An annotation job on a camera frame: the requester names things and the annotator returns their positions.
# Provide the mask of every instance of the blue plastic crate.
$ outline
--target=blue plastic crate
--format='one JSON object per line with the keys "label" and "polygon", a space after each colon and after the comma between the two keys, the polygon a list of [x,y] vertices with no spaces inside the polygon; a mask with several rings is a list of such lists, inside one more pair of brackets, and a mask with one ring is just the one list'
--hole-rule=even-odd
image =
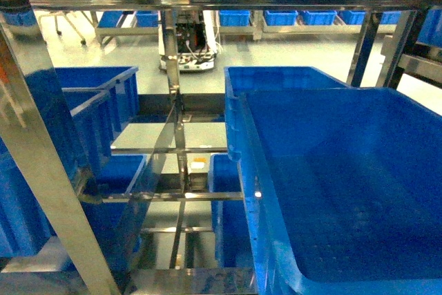
{"label": "blue plastic crate", "polygon": [[112,118],[108,91],[65,91],[80,142],[95,175],[111,157]]}
{"label": "blue plastic crate", "polygon": [[442,48],[442,10],[428,11],[418,41]]}
{"label": "blue plastic crate", "polygon": [[268,26],[294,26],[298,12],[295,10],[265,10],[264,18]]}
{"label": "blue plastic crate", "polygon": [[[241,191],[236,163],[226,153],[211,156],[208,174],[210,192]],[[219,267],[253,267],[244,203],[212,202],[215,257]]]}
{"label": "blue plastic crate", "polygon": [[122,15],[122,10],[108,10],[103,12],[97,28],[115,28],[119,20],[122,18]]}
{"label": "blue plastic crate", "polygon": [[246,27],[249,25],[249,10],[221,10],[220,25],[226,27]]}
{"label": "blue plastic crate", "polygon": [[351,26],[360,26],[364,23],[365,12],[360,10],[341,10],[338,13],[339,17],[345,22],[345,24]]}
{"label": "blue plastic crate", "polygon": [[[100,193],[131,193],[137,187],[154,192],[155,188],[143,187],[149,176],[146,161],[146,155],[113,155],[97,177]],[[133,203],[83,203],[86,217],[112,271],[127,272],[133,252],[140,248],[134,224],[143,222],[149,203],[136,204],[134,208]]]}
{"label": "blue plastic crate", "polygon": [[113,139],[140,110],[136,78],[138,67],[65,67],[55,71],[63,91],[109,91]]}
{"label": "blue plastic crate", "polygon": [[10,26],[21,26],[20,16],[18,14],[4,13],[2,12],[5,22]]}
{"label": "blue plastic crate", "polygon": [[260,294],[442,292],[441,116],[388,88],[241,102]]}
{"label": "blue plastic crate", "polygon": [[26,13],[21,13],[20,19],[21,19],[21,25],[25,27],[32,27],[37,24],[37,19],[35,19],[33,10],[30,10]]}
{"label": "blue plastic crate", "polygon": [[303,10],[300,12],[304,23],[308,26],[331,26],[334,23],[336,14],[338,13],[335,10],[322,12]]}
{"label": "blue plastic crate", "polygon": [[401,18],[401,11],[384,12],[381,19],[381,24],[398,24]]}
{"label": "blue plastic crate", "polygon": [[34,256],[50,237],[48,221],[0,140],[0,257]]}
{"label": "blue plastic crate", "polygon": [[156,10],[139,10],[135,16],[139,27],[158,27],[158,11]]}
{"label": "blue plastic crate", "polygon": [[30,10],[26,13],[2,13],[3,17],[7,24],[11,26],[25,26],[31,27],[37,24],[37,20],[35,19],[34,12]]}
{"label": "blue plastic crate", "polygon": [[282,91],[306,88],[345,88],[347,84],[314,67],[226,67],[225,121],[229,157],[239,160],[242,130],[239,96],[247,91]]}

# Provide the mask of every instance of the reflective steel surface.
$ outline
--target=reflective steel surface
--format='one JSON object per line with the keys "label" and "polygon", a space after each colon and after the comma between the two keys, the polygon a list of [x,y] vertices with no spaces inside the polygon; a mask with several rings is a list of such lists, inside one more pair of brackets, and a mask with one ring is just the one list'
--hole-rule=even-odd
{"label": "reflective steel surface", "polygon": [[257,294],[253,269],[140,269],[125,294]]}
{"label": "reflective steel surface", "polygon": [[[90,293],[119,294],[77,199],[79,166],[88,163],[32,8],[28,0],[0,4],[1,139]],[[19,34],[6,23],[17,15],[28,23]]]}

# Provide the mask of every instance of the white robot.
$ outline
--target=white robot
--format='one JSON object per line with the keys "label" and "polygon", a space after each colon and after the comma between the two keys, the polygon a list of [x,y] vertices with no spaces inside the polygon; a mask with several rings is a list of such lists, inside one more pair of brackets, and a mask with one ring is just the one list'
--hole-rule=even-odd
{"label": "white robot", "polygon": [[[213,31],[213,12],[186,11],[177,16],[178,66],[180,72],[200,72],[215,66],[218,47]],[[158,34],[160,68],[166,70],[162,27]]]}

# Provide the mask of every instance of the metal shelving rack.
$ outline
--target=metal shelving rack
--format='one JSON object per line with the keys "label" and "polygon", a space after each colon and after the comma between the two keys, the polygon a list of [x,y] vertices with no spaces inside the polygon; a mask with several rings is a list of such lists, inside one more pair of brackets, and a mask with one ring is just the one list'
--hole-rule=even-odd
{"label": "metal shelving rack", "polygon": [[[440,6],[442,0],[0,0],[1,10],[16,12],[32,9],[47,10],[161,10],[166,51],[169,99],[172,102],[168,122],[157,139],[149,159],[152,176],[158,181],[164,164],[165,153],[176,153],[180,170],[179,192],[174,194],[137,193],[107,198],[91,197],[84,193],[84,185],[90,178],[88,168],[79,170],[71,181],[64,170],[54,143],[46,129],[41,112],[50,106],[51,97],[59,97],[63,103],[61,88],[41,33],[15,38],[8,25],[1,21],[0,34],[0,136],[8,147],[32,192],[38,199],[60,241],[72,259],[76,271],[47,273],[0,273],[2,294],[26,294],[30,290],[40,294],[232,294],[224,288],[226,278],[240,278],[246,287],[238,287],[235,294],[255,294],[253,272],[250,269],[174,269],[181,232],[206,231],[183,229],[182,220],[186,201],[190,200],[238,200],[234,193],[194,193],[187,170],[183,117],[189,108],[180,92],[180,73],[177,66],[177,47],[174,10],[221,9],[337,9],[365,10],[352,60],[347,83],[361,84],[367,60],[378,31],[382,11],[404,10],[386,51],[386,59],[377,86],[396,88],[403,73],[411,74],[435,86],[442,85],[442,59],[439,49],[417,44],[416,40],[427,11]],[[47,75],[46,86],[36,87],[31,78]],[[47,104],[36,104],[34,96],[41,92],[49,96]],[[63,115],[66,123],[72,123],[69,112]],[[176,147],[169,144],[175,137]],[[134,149],[126,153],[139,153]],[[204,152],[219,152],[205,149]],[[134,207],[152,200],[180,201],[177,216],[175,242],[172,248],[170,270],[134,270],[123,275],[112,273],[94,237],[80,200],[96,199],[103,202],[129,202]],[[134,233],[140,225],[133,225]],[[207,280],[217,284],[213,291],[204,290]]]}

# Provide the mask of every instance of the cable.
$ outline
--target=cable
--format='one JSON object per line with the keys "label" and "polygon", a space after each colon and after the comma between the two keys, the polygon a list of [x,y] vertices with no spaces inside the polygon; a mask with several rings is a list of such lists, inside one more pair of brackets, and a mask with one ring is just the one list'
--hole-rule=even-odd
{"label": "cable", "polygon": [[193,57],[194,57],[196,60],[199,61],[198,57],[195,55],[195,53],[193,53],[193,51],[192,51],[191,47],[189,46],[189,44],[190,44],[190,41],[187,40],[187,41],[186,41],[186,46],[187,46],[188,50],[191,52],[191,54],[193,55]]}
{"label": "cable", "polygon": [[218,51],[221,53],[224,48],[221,45],[221,34],[220,34],[220,11],[217,10],[215,12],[215,24],[216,24],[216,35],[215,35],[215,44],[218,47]]}

